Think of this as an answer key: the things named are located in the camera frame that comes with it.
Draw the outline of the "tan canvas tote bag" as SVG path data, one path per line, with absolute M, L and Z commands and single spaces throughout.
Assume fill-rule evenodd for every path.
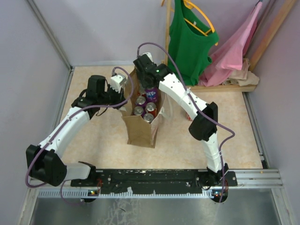
M 135 69 L 133 69 L 129 75 L 132 78 L 132 82 L 129 80 L 126 82 L 124 97 L 128 98 L 130 93 L 133 95 L 130 97 L 130 100 L 120 108 L 122 119 L 127 128 L 127 143 L 139 147 L 155 148 L 158 128 L 162 126 L 165 120 L 171 119 L 173 116 L 172 103 L 165 93 L 159 91 L 157 117 L 153 122 L 147 123 L 140 115 L 133 115 L 140 85 Z

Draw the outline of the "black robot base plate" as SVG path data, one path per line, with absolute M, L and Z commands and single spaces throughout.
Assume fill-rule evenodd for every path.
M 200 194 L 205 187 L 222 187 L 222 174 L 198 169 L 93 169 L 85 180 L 72 180 L 72 187 L 96 187 L 101 194 Z

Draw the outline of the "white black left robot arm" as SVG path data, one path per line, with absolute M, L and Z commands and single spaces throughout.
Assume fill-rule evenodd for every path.
M 114 74 L 109 80 L 101 75 L 92 75 L 87 88 L 71 104 L 65 118 L 38 145 L 30 145 L 26 150 L 28 170 L 25 183 L 34 178 L 42 183 L 59 186 L 67 180 L 81 180 L 87 186 L 94 185 L 98 175 L 92 165 L 84 162 L 64 164 L 64 152 L 81 130 L 101 108 L 119 109 L 125 104 L 124 85 L 126 77 Z

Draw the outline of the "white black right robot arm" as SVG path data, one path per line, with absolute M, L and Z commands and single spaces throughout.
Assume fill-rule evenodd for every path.
M 158 89 L 170 96 L 180 105 L 192 119 L 188 130 L 190 134 L 203 144 L 207 158 L 207 169 L 210 182 L 216 186 L 226 180 L 228 165 L 221 161 L 217 141 L 217 126 L 207 118 L 218 120 L 218 106 L 199 99 L 186 90 L 184 85 L 172 70 L 164 65 L 157 65 L 151 60 L 151 55 L 143 54 L 134 60 L 138 80 L 147 90 Z

